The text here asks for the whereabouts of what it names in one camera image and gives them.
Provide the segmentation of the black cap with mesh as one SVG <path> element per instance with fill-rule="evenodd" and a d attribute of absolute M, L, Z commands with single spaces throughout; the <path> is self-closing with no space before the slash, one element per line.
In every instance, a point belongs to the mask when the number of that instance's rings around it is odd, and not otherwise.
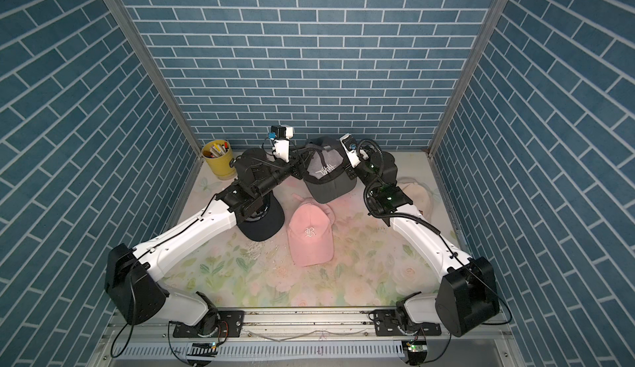
<path fill-rule="evenodd" d="M 357 176 L 342 143 L 321 137 L 307 144 L 310 158 L 304 166 L 303 181 L 318 203 L 330 203 L 354 190 Z"/>

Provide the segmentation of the beige baseball cap with text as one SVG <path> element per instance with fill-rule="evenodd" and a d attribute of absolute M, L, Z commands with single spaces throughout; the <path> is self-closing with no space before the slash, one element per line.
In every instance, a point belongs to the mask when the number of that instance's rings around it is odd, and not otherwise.
<path fill-rule="evenodd" d="M 398 186 L 413 200 L 414 206 L 429 221 L 433 216 L 434 201 L 431 192 L 411 178 L 398 180 Z"/>

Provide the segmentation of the pink baseball cap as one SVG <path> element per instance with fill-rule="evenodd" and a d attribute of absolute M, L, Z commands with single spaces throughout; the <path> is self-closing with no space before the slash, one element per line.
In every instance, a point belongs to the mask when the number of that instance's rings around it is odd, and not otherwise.
<path fill-rule="evenodd" d="M 335 214 L 313 198 L 300 200 L 287 228 L 289 250 L 300 267 L 325 264 L 334 257 Z"/>

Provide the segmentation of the black baseball cap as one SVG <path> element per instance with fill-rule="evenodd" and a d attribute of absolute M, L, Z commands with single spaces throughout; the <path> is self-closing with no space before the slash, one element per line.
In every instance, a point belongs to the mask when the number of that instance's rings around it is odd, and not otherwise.
<path fill-rule="evenodd" d="M 263 242 L 272 238 L 282 228 L 284 220 L 281 204 L 272 193 L 269 193 L 265 196 L 262 208 L 237 226 L 249 240 Z"/>

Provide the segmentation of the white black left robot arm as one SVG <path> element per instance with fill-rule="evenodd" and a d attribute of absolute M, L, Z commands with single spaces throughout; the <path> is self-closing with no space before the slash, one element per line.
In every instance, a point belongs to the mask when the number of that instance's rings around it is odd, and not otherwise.
<path fill-rule="evenodd" d="M 234 161 L 236 179 L 201 211 L 149 241 L 112 248 L 104 291 L 126 324 L 135 327 L 160 317 L 195 327 L 215 319 L 206 295 L 170 289 L 162 280 L 185 257 L 225 231 L 237 227 L 253 241 L 266 241 L 278 233 L 284 211 L 273 191 L 289 177 L 300 179 L 309 158 L 304 147 L 291 150 L 288 159 L 274 160 L 264 150 L 247 150 Z"/>

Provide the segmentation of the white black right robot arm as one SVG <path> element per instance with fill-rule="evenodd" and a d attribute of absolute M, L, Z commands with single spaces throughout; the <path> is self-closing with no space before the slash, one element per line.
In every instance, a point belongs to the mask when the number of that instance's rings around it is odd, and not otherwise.
<path fill-rule="evenodd" d="M 429 223 L 413 200 L 397 185 L 396 165 L 370 139 L 356 141 L 347 134 L 340 142 L 350 166 L 365 185 L 362 200 L 370 216 L 385 222 L 420 254 L 436 274 L 436 294 L 410 294 L 396 306 L 403 332 L 414 334 L 421 325 L 441 324 L 461 337 L 500 312 L 493 266 L 486 258 L 472 258 L 451 244 Z"/>

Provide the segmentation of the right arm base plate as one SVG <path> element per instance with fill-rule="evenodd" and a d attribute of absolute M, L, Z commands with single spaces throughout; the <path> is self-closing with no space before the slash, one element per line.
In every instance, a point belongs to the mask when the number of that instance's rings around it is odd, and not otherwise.
<path fill-rule="evenodd" d="M 367 317 L 372 321 L 377 337 L 435 337 L 442 334 L 438 323 L 413 322 L 403 309 L 375 309 L 369 312 Z"/>

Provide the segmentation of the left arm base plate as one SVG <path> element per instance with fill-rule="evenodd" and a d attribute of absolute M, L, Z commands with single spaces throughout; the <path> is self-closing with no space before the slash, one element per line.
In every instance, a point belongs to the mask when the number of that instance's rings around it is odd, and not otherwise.
<path fill-rule="evenodd" d="M 194 326 L 174 323 L 172 332 L 175 338 L 226 338 L 240 337 L 245 312 L 242 310 L 220 310 L 209 312 L 201 322 Z"/>

